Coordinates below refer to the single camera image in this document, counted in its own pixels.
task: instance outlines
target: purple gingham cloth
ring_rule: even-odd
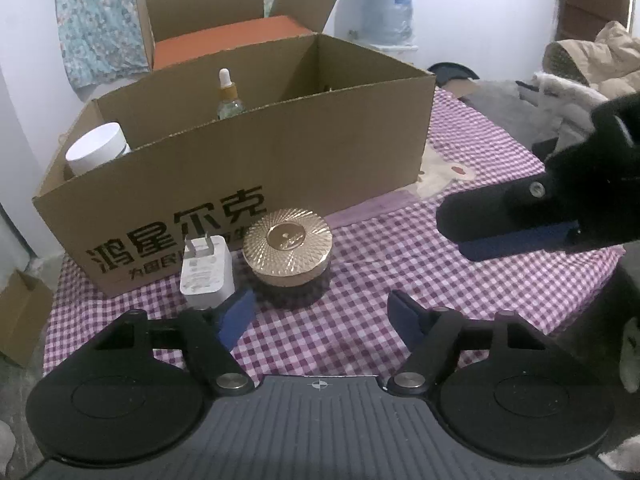
[[[258,288],[257,317],[233,351],[254,380],[270,373],[388,376],[407,355],[386,318],[386,297],[394,288],[426,308],[445,305],[475,319],[516,310],[549,333],[579,313],[609,279],[622,254],[617,248],[538,251],[481,263],[463,258],[436,230],[442,197],[462,187],[539,173],[543,165],[505,131],[441,90],[434,97],[429,139],[445,160],[476,170],[477,179],[335,228],[330,285],[310,306],[294,296],[275,302]],[[241,255],[234,255],[234,264],[236,283],[254,284]],[[106,298],[66,257],[47,329],[44,372],[130,308],[143,308],[151,318],[175,316],[184,307],[178,284],[176,274]],[[182,364],[179,351],[157,351],[156,357]]]

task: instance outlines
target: small cardboard box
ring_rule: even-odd
[[[322,32],[336,0],[136,0],[149,67]]]
[[[44,283],[16,270],[0,292],[0,352],[25,367],[51,304],[52,294]]]
[[[221,68],[248,111],[217,121]],[[89,278],[121,294],[179,272],[185,236],[233,250],[267,211],[327,215],[415,182],[434,85],[323,34],[199,57],[87,103],[33,202]],[[72,178],[66,150],[110,121],[133,151]]]

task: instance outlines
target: orange box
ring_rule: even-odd
[[[259,18],[206,28],[156,43],[154,70],[238,46],[313,34],[289,16]]]
[[[151,70],[268,41],[321,33],[336,0],[136,0]]]

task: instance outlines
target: metal screw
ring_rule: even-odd
[[[546,195],[545,187],[539,182],[532,182],[529,186],[529,192],[536,198],[542,198]]]
[[[420,388],[424,380],[424,377],[415,372],[402,372],[394,377],[394,382],[401,388]]]
[[[239,390],[249,382],[249,379],[242,374],[222,374],[216,379],[216,383],[220,388],[225,390]]]

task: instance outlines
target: round gold container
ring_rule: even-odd
[[[261,281],[299,286],[326,269],[333,237],[326,222],[305,209],[263,216],[244,236],[244,259]]]

